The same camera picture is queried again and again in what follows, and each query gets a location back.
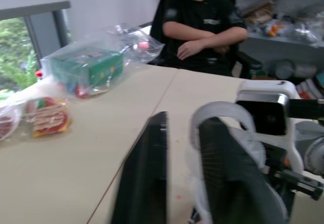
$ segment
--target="green box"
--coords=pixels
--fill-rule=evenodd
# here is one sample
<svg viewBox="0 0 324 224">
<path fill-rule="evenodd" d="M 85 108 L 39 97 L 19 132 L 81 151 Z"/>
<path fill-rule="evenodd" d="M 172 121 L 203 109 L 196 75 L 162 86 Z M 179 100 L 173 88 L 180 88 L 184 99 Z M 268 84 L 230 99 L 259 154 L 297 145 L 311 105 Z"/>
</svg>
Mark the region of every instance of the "green box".
<svg viewBox="0 0 324 224">
<path fill-rule="evenodd" d="M 123 55 L 116 51 L 85 47 L 50 58 L 54 78 L 75 92 L 82 87 L 89 90 L 112 83 L 124 69 Z"/>
</svg>

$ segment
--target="person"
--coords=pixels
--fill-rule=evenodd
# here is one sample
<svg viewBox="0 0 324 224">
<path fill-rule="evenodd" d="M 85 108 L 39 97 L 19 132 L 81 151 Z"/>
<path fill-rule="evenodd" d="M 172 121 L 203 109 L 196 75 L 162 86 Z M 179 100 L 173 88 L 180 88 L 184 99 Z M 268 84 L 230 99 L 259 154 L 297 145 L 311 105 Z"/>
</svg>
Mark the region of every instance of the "person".
<svg viewBox="0 0 324 224">
<path fill-rule="evenodd" d="M 163 33 L 167 65 L 232 76 L 225 54 L 248 32 L 229 0 L 167 0 Z"/>
</svg>

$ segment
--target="green tree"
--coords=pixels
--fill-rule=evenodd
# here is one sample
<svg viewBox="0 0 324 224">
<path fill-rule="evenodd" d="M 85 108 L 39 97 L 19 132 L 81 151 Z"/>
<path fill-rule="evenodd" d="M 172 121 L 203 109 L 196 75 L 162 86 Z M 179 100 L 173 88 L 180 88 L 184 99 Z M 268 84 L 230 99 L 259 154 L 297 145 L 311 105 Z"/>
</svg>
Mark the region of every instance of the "green tree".
<svg viewBox="0 0 324 224">
<path fill-rule="evenodd" d="M 36 82 L 36 55 L 22 18 L 0 21 L 0 86 L 23 89 Z"/>
</svg>

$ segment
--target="table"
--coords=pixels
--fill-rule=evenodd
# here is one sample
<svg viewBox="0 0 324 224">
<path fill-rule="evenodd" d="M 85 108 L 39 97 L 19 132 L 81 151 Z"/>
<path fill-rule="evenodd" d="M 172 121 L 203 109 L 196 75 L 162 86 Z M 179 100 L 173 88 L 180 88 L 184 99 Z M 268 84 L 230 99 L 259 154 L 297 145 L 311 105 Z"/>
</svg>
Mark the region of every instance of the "table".
<svg viewBox="0 0 324 224">
<path fill-rule="evenodd" d="M 73 104 L 66 134 L 0 145 L 0 223 L 87 223 L 176 69 L 144 66 L 109 93 Z M 19 99 L 46 96 L 44 80 Z"/>
<path fill-rule="evenodd" d="M 194 111 L 213 101 L 234 102 L 236 91 L 243 79 L 195 73 L 179 70 L 168 91 L 156 108 L 155 113 L 169 113 L 169 177 L 168 182 L 168 224 L 187 223 L 194 198 L 190 189 L 190 173 L 185 160 L 185 149 L 189 142 L 189 124 Z M 237 122 L 224 119 L 230 126 Z M 318 176 L 305 175 L 323 181 Z M 113 209 L 119 179 L 109 188 L 90 224 L 106 224 Z M 324 200 L 313 201 L 304 194 L 298 194 L 292 217 L 292 224 L 322 223 Z"/>
</svg>

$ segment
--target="transparent plastic wrap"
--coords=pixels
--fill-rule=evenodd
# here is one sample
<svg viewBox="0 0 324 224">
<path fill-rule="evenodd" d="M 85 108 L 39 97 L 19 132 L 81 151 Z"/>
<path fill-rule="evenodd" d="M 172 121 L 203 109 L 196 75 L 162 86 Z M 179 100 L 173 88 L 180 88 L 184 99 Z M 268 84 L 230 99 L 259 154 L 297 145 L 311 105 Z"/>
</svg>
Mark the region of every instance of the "transparent plastic wrap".
<svg viewBox="0 0 324 224">
<path fill-rule="evenodd" d="M 140 65 L 154 60 L 164 44 L 126 24 L 89 34 L 42 59 L 44 76 L 70 94 L 87 98 L 107 92 Z"/>
<path fill-rule="evenodd" d="M 324 35 L 324 1 L 311 4 L 296 13 L 296 17 L 300 19 L 316 19 L 322 22 L 322 34 Z"/>
<path fill-rule="evenodd" d="M 0 142 L 63 133 L 71 125 L 65 99 L 43 97 L 0 108 Z"/>
<path fill-rule="evenodd" d="M 313 47 L 319 47 L 323 41 L 323 20 L 303 19 L 299 20 L 294 29 L 287 34 L 287 37 L 300 41 Z"/>
</svg>

